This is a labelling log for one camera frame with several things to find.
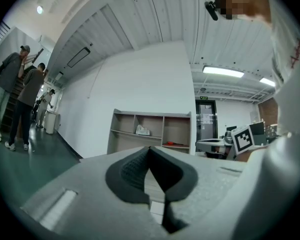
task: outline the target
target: person wearing cap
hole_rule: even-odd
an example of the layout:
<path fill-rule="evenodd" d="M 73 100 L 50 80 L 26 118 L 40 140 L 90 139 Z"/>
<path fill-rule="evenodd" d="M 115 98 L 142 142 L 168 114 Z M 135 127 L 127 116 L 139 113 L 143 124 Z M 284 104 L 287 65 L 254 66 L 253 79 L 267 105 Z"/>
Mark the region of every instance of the person wearing cap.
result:
<path fill-rule="evenodd" d="M 300 28 L 289 10 L 278 0 L 215 0 L 205 7 L 217 21 L 215 11 L 227 20 L 258 20 L 271 28 L 273 79 L 278 91 L 300 69 Z M 288 134 L 278 107 L 279 136 Z"/>
<path fill-rule="evenodd" d="M 24 150 L 29 149 L 29 130 L 31 125 L 31 111 L 35 104 L 37 94 L 44 84 L 45 77 L 48 73 L 45 64 L 40 63 L 37 68 L 31 69 L 26 74 L 23 81 L 23 90 L 21 91 L 12 117 L 12 125 L 9 141 L 5 142 L 5 146 L 11 151 L 15 151 L 15 137 L 18 130 L 19 120 L 21 117 L 22 138 Z"/>
<path fill-rule="evenodd" d="M 24 74 L 25 63 L 30 53 L 29 45 L 22 45 L 20 53 L 10 54 L 0 67 L 0 126 L 4 117 L 10 93 L 13 91 L 17 77 Z"/>
<path fill-rule="evenodd" d="M 55 90 L 51 89 L 49 92 L 45 92 L 41 98 L 39 99 L 41 101 L 38 112 L 37 112 L 37 117 L 36 117 L 36 127 L 37 128 L 43 128 L 43 121 L 45 118 L 45 114 L 48 108 L 48 104 L 50 106 L 50 108 L 52 109 L 54 106 L 51 105 L 51 99 L 52 99 L 52 95 L 55 94 Z"/>

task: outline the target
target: green floor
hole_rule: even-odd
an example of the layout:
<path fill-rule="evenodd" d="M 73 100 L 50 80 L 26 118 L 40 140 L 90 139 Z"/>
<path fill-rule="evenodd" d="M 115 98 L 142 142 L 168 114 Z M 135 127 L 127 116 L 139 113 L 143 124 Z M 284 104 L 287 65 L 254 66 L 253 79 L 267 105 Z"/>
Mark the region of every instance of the green floor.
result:
<path fill-rule="evenodd" d="M 5 147 L 8 135 L 0 142 L 0 190 L 7 202 L 22 206 L 46 183 L 53 180 L 79 161 L 55 133 L 31 126 L 29 151 L 23 141 L 15 142 L 16 151 Z"/>

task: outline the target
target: white bin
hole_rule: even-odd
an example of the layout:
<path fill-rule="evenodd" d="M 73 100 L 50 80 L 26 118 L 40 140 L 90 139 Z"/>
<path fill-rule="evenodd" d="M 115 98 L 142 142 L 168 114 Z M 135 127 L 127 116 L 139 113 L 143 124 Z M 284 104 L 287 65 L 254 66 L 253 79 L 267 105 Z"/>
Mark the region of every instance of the white bin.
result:
<path fill-rule="evenodd" d="M 45 132 L 47 134 L 53 134 L 55 130 L 55 121 L 56 121 L 57 113 L 52 111 L 47 111 L 45 114 Z"/>

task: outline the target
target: neck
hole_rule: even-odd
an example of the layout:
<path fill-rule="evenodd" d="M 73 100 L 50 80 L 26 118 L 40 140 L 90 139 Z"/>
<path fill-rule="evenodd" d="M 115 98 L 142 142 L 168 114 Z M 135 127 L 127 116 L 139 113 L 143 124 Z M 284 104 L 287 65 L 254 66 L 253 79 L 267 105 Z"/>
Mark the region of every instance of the neck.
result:
<path fill-rule="evenodd" d="M 253 14 L 256 19 L 271 24 L 271 11 L 269 0 L 251 0 Z"/>

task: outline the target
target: brown wall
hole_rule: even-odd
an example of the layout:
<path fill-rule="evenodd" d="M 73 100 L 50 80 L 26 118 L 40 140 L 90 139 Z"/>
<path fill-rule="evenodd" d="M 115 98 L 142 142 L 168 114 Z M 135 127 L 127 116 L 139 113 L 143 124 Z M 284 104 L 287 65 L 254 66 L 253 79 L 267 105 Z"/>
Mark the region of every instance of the brown wall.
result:
<path fill-rule="evenodd" d="M 278 123 L 278 105 L 274 98 L 270 98 L 258 105 L 260 118 L 265 121 L 265 126 Z"/>

